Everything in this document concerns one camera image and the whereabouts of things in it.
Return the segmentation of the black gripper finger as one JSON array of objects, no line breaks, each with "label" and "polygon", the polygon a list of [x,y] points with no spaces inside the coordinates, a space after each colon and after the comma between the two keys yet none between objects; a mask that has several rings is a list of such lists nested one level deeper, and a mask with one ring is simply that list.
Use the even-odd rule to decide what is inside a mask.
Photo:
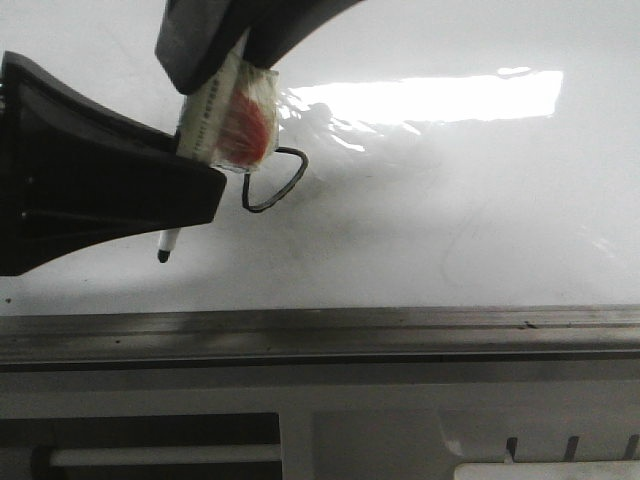
[{"label": "black gripper finger", "polygon": [[192,94],[246,38],[241,57],[268,69],[357,0],[174,0],[165,5],[155,55],[175,89]]},{"label": "black gripper finger", "polygon": [[1,273],[102,242],[207,224],[223,173],[79,94],[24,55],[1,64]]}]

